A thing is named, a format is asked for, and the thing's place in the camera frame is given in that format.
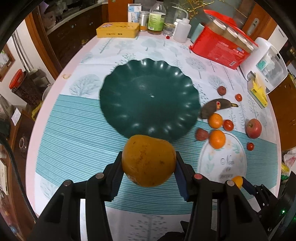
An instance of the green plate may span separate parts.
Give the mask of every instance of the green plate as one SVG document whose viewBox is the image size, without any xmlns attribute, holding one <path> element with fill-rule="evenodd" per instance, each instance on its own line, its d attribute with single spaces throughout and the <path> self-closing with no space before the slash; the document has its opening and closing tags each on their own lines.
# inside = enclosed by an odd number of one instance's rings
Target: green plate
<svg viewBox="0 0 296 241">
<path fill-rule="evenodd" d="M 141 134 L 173 142 L 195 124 L 197 89 L 178 67 L 149 58 L 119 65 L 100 90 L 101 110 L 121 135 Z"/>
</svg>

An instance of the white appliance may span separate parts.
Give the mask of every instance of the white appliance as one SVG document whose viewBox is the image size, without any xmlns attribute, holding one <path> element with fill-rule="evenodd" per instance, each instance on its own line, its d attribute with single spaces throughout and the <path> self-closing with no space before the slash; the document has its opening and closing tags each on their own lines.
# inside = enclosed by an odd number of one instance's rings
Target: white appliance
<svg viewBox="0 0 296 241">
<path fill-rule="evenodd" d="M 288 75 L 283 58 L 275 47 L 267 40 L 258 37 L 255 40 L 258 48 L 240 65 L 246 80 L 252 75 L 260 75 L 265 80 L 266 93 L 274 90 Z"/>
</svg>

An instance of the jar lid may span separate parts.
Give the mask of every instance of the jar lid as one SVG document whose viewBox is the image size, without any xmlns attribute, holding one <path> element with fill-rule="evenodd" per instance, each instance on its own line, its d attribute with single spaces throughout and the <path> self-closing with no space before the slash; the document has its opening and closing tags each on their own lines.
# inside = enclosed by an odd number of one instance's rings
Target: jar lid
<svg viewBox="0 0 296 241">
<path fill-rule="evenodd" d="M 254 50 L 253 46 L 252 46 L 251 44 L 249 44 L 248 42 L 246 43 L 246 46 L 247 46 L 251 51 Z"/>
<path fill-rule="evenodd" d="M 22 81 L 24 80 L 24 73 L 21 69 L 19 69 L 15 75 L 13 76 L 10 84 L 9 89 L 17 88 L 21 85 Z"/>
<path fill-rule="evenodd" d="M 246 39 L 245 39 L 242 35 L 238 34 L 237 37 L 238 37 L 238 39 L 239 39 L 240 41 L 242 41 L 244 44 L 247 44 Z"/>
<path fill-rule="evenodd" d="M 174 25 L 174 24 L 172 24 L 172 23 L 164 23 L 163 24 L 165 27 L 167 27 L 167 28 L 175 28 L 176 26 Z"/>
<path fill-rule="evenodd" d="M 234 30 L 232 30 L 230 27 L 228 27 L 227 29 L 226 29 L 233 37 L 235 37 L 235 38 L 237 38 L 237 33 L 234 31 Z"/>
<path fill-rule="evenodd" d="M 218 19 L 214 19 L 213 22 L 214 22 L 214 24 L 216 24 L 221 29 L 223 29 L 223 30 L 226 29 L 226 26 L 222 22 L 220 22 Z"/>
</svg>

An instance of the glass bottle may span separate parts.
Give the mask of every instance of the glass bottle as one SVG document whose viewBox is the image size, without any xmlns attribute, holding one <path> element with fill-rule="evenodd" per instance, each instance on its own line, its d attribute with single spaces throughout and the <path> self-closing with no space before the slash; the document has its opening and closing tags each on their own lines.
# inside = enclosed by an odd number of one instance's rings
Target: glass bottle
<svg viewBox="0 0 296 241">
<path fill-rule="evenodd" d="M 165 15 L 166 10 L 163 6 L 163 0 L 156 1 L 156 3 L 150 8 L 147 32 L 150 34 L 161 34 Z"/>
</svg>

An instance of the screw head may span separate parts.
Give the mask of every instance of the screw head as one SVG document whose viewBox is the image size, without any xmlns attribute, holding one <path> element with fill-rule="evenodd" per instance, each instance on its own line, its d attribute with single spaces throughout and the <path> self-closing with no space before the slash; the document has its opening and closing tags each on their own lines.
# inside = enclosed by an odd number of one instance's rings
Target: screw head
<svg viewBox="0 0 296 241">
<path fill-rule="evenodd" d="M 101 179 L 103 177 L 104 177 L 104 173 L 102 173 L 102 172 L 99 172 L 96 174 L 96 179 Z"/>
<path fill-rule="evenodd" d="M 63 182 L 63 184 L 64 184 L 64 186 L 69 186 L 70 184 L 71 184 L 71 180 L 65 180 L 64 182 Z"/>
<path fill-rule="evenodd" d="M 202 175 L 199 173 L 196 173 L 196 174 L 194 174 L 194 178 L 197 180 L 200 180 L 200 179 L 202 179 Z"/>
<path fill-rule="evenodd" d="M 226 183 L 228 186 L 231 186 L 231 187 L 233 187 L 235 185 L 234 181 L 232 181 L 232 180 L 228 180 Z"/>
</svg>

